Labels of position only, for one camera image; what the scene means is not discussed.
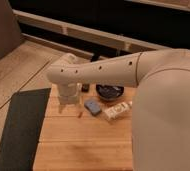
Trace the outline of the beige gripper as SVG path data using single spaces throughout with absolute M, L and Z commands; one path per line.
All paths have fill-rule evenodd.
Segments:
M 62 113 L 68 105 L 73 105 L 79 114 L 83 112 L 80 88 L 79 83 L 57 85 L 60 113 Z

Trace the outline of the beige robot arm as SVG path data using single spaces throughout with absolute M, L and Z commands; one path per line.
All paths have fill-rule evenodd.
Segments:
M 68 104 L 79 83 L 134 87 L 134 171 L 190 171 L 190 50 L 139 52 L 79 64 L 65 54 L 47 70 Z

